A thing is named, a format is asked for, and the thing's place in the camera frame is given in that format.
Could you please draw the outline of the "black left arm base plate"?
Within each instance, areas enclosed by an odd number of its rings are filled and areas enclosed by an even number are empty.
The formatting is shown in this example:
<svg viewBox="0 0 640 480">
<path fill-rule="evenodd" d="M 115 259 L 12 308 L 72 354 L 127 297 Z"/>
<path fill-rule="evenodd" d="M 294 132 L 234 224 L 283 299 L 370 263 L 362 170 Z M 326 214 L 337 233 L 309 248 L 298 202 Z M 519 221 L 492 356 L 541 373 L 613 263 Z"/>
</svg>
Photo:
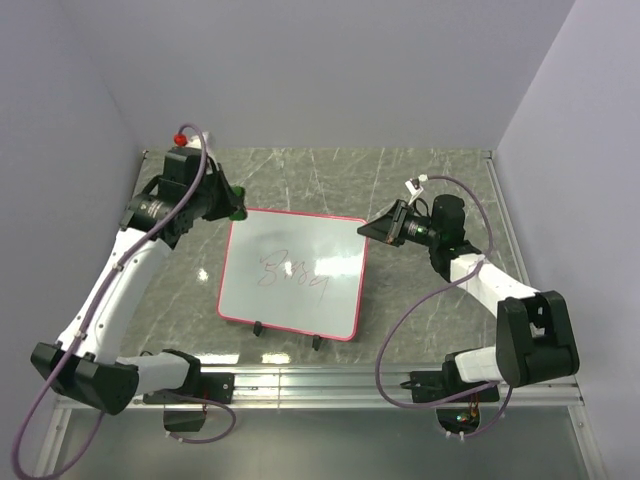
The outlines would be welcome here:
<svg viewBox="0 0 640 480">
<path fill-rule="evenodd" d="M 235 375 L 231 372 L 201 373 L 195 382 L 178 390 L 144 394 L 145 404 L 204 403 L 211 400 L 228 405 L 233 398 Z"/>
</svg>

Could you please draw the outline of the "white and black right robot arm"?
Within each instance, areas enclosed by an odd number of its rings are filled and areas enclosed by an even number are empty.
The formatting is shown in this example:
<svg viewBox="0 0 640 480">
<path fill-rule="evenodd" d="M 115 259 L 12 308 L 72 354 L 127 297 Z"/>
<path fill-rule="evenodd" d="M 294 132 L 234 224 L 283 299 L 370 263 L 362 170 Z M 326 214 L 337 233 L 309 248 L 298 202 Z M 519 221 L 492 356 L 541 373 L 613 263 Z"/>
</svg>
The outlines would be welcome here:
<svg viewBox="0 0 640 480">
<path fill-rule="evenodd" d="M 576 374 L 580 360 L 564 297 L 529 287 L 493 265 L 466 239 L 465 220 L 464 201 L 444 194 L 435 198 L 429 214 L 398 200 L 357 229 L 394 247 L 405 242 L 426 247 L 432 268 L 496 318 L 493 346 L 446 357 L 445 365 L 452 368 L 441 376 L 444 393 L 461 400 L 479 382 L 518 388 Z"/>
</svg>

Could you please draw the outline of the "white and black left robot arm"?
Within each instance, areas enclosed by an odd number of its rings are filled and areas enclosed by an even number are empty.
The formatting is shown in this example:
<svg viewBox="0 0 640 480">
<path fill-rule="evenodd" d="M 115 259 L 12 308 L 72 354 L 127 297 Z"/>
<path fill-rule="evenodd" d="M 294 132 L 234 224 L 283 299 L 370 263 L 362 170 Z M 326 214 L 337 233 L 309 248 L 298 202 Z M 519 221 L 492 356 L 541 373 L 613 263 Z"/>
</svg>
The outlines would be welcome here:
<svg viewBox="0 0 640 480">
<path fill-rule="evenodd" d="M 202 390 L 201 362 L 165 349 L 123 357 L 121 344 L 156 271 L 180 238 L 203 219 L 238 219 L 244 191 L 229 185 L 208 132 L 178 132 L 161 174 L 134 196 L 116 233 L 111 256 L 76 317 L 52 343 L 38 343 L 31 363 L 47 388 L 117 415 L 131 400 L 168 390 L 180 402 Z"/>
</svg>

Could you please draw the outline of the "pink framed whiteboard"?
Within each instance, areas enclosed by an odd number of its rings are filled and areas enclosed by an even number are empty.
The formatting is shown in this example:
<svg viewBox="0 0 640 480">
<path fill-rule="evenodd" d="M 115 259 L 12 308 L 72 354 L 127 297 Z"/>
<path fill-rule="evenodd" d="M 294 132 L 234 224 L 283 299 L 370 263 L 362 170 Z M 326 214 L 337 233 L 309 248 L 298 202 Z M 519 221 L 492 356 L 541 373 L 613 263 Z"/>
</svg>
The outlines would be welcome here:
<svg viewBox="0 0 640 480">
<path fill-rule="evenodd" d="M 357 332 L 364 220 L 253 208 L 231 225 L 218 293 L 225 320 L 341 342 Z"/>
</svg>

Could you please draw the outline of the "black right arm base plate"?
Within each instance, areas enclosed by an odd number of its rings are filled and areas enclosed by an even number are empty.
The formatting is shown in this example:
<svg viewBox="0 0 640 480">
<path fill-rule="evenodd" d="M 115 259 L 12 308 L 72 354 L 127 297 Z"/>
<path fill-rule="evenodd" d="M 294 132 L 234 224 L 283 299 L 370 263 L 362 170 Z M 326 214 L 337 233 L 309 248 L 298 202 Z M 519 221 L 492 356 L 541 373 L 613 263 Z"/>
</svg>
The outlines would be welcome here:
<svg viewBox="0 0 640 480">
<path fill-rule="evenodd" d="M 425 404 L 470 390 L 476 384 L 463 382 L 457 373 L 412 371 L 400 387 L 410 392 L 414 404 Z"/>
</svg>

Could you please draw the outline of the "green whiteboard eraser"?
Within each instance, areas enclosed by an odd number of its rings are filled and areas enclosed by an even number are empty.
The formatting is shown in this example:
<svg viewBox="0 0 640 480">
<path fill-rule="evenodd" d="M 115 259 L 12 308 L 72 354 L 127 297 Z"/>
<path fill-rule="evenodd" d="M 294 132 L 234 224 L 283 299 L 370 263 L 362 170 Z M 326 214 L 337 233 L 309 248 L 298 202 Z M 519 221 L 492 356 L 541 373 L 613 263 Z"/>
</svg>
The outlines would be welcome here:
<svg viewBox="0 0 640 480">
<path fill-rule="evenodd" d="M 243 221 L 247 218 L 247 208 L 245 205 L 246 191 L 243 187 L 235 185 L 231 187 L 232 196 L 231 206 L 233 207 L 232 213 L 229 215 L 231 221 Z"/>
</svg>

